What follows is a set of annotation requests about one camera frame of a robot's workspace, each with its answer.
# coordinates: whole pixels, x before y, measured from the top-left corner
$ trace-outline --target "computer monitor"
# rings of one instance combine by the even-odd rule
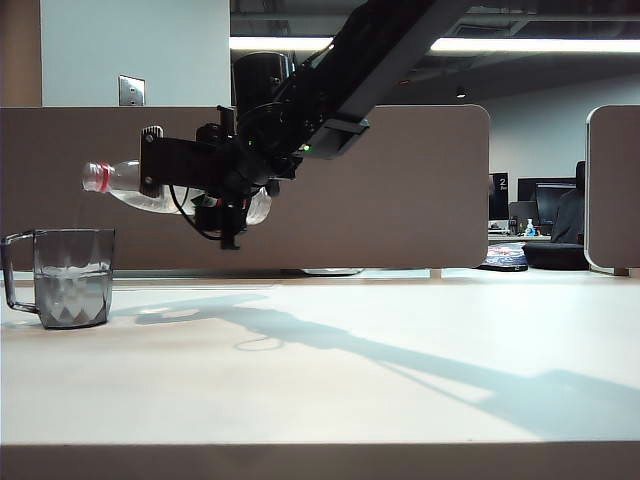
[[[518,179],[518,201],[536,201],[536,185],[538,183],[576,183],[575,177],[537,177]]]
[[[489,220],[509,220],[509,175],[489,174]]]
[[[543,233],[550,233],[556,221],[560,197],[576,188],[575,183],[538,183],[536,184],[536,203],[538,218]]]
[[[538,221],[538,205],[536,202],[522,201],[509,203],[509,217],[515,220],[515,229],[523,233],[527,228],[527,220],[531,219],[534,225],[540,225]]]

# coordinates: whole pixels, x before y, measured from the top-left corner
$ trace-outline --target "mug handle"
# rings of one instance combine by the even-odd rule
[[[15,240],[21,240],[23,238],[33,238],[35,230],[30,230],[24,233],[16,233],[14,235],[8,235],[3,237],[0,241],[0,254],[2,255],[2,273],[4,275],[4,291],[7,296],[7,305],[13,310],[20,310],[21,312],[39,313],[38,307],[33,303],[24,303],[16,301],[16,289],[13,285],[13,262],[11,261],[11,249],[10,245]]]

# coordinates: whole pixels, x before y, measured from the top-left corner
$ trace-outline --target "hand sanitizer bottle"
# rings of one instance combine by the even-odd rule
[[[535,237],[536,229],[533,228],[533,219],[527,219],[527,229],[524,231],[525,237]]]

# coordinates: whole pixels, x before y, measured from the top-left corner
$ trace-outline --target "ceiling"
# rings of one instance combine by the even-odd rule
[[[331,36],[362,0],[231,0],[231,35]],[[477,0],[447,36],[640,39],[637,0]],[[290,52],[299,63],[307,54]],[[232,53],[232,61],[240,55]],[[480,102],[640,73],[640,54],[425,52],[381,103]],[[456,99],[456,89],[467,92]]]

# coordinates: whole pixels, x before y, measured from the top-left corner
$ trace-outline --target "water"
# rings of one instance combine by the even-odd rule
[[[110,193],[118,200],[121,200],[132,207],[139,208],[140,210],[146,210],[147,212],[154,213],[179,213],[178,209],[173,204],[173,199],[170,194],[151,198],[141,194],[140,192],[129,190],[112,190]],[[184,194],[179,195],[178,192],[176,192],[176,195],[180,199],[184,196]]]
[[[111,272],[86,267],[44,267],[35,275],[36,306],[45,327],[70,328],[107,321]]]
[[[84,216],[86,210],[86,199],[79,198],[77,201],[77,206],[75,208],[75,215],[73,216],[73,223],[71,224],[72,228],[81,228],[84,224]]]

